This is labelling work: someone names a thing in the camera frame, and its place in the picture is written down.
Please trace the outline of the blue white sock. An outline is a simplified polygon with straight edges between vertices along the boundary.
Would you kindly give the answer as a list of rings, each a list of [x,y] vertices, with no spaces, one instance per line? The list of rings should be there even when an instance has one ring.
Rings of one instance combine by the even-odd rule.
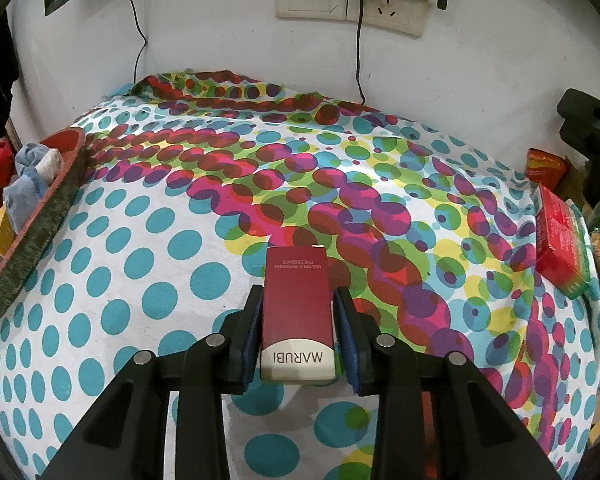
[[[15,156],[16,176],[3,190],[10,225],[19,234],[64,166],[61,152],[38,143],[23,145]]]

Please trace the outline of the white power socket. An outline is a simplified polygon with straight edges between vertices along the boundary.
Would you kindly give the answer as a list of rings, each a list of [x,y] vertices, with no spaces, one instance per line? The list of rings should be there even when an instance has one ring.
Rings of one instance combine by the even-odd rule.
[[[421,37],[434,0],[364,0],[365,25]]]

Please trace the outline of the orange snack bag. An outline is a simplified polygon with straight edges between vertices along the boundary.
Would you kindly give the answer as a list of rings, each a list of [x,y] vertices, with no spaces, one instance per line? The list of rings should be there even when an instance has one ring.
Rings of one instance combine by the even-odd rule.
[[[531,182],[554,192],[567,171],[565,159],[537,148],[528,149],[524,175]]]

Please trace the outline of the red green box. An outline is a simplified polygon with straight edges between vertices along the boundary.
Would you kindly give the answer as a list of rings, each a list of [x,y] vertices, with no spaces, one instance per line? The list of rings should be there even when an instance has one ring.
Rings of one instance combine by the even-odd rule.
[[[569,299],[588,289],[590,268],[583,235],[572,208],[539,185],[533,194],[536,226],[535,269]]]

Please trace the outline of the colourful polka dot bedsheet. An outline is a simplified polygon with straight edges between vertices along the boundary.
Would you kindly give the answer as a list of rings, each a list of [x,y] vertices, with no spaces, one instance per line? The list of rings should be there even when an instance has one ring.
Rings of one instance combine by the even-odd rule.
[[[600,386],[600,290],[536,273],[532,184],[410,120],[231,72],[149,76],[78,118],[84,185],[0,318],[0,436],[42,474],[137,351],[242,307],[272,246],[415,350],[472,359],[564,479]]]

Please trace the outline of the round red tray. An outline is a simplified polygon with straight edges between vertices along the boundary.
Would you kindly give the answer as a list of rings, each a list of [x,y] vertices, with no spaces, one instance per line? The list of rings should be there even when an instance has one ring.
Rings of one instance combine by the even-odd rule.
[[[84,180],[87,154],[82,128],[60,130],[42,143],[48,148],[57,148],[64,164],[0,263],[0,318],[50,246]]]

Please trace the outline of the black clamp stand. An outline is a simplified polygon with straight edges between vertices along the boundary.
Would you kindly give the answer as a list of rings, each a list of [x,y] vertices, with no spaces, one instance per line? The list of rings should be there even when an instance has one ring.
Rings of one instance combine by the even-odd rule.
[[[557,104],[564,120],[560,138],[590,163],[583,196],[591,207],[600,201],[600,99],[578,89],[567,89]]]

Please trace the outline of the red Marubi box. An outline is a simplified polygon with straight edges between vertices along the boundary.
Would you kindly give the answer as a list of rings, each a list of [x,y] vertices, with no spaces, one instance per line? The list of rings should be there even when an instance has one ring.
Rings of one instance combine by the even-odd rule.
[[[321,247],[270,247],[262,301],[261,379],[326,384],[336,377],[332,296]]]

